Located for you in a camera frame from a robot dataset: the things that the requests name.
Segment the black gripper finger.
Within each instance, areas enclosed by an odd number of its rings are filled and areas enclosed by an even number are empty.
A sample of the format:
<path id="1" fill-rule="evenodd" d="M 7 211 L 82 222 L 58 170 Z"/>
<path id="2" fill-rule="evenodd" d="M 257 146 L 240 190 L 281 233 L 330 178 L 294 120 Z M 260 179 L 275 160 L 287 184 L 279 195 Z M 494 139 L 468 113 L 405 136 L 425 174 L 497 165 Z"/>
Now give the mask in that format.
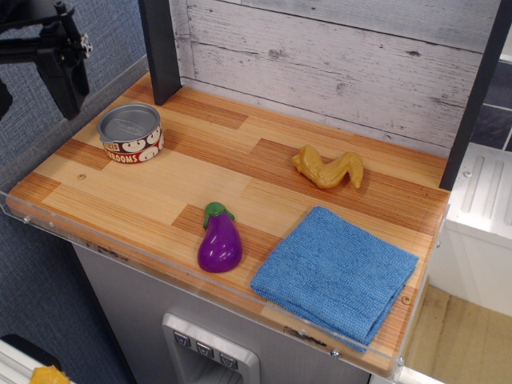
<path id="1" fill-rule="evenodd" d="M 67 120 L 75 119 L 90 93 L 84 62 L 76 66 L 37 63 L 36 67 L 63 117 Z"/>

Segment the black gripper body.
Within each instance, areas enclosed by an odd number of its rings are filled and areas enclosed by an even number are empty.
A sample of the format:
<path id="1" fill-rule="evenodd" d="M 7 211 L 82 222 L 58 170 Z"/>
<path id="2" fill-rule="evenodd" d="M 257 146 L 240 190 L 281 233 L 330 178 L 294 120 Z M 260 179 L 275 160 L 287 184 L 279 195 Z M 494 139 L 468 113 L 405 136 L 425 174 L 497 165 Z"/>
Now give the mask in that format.
<path id="1" fill-rule="evenodd" d="M 88 58 L 92 44 L 80 34 L 73 20 L 74 6 L 67 1 L 2 1 L 1 32 L 40 26 L 35 38 L 1 40 L 1 63 L 37 62 L 44 54 L 56 54 L 57 64 L 73 68 Z"/>

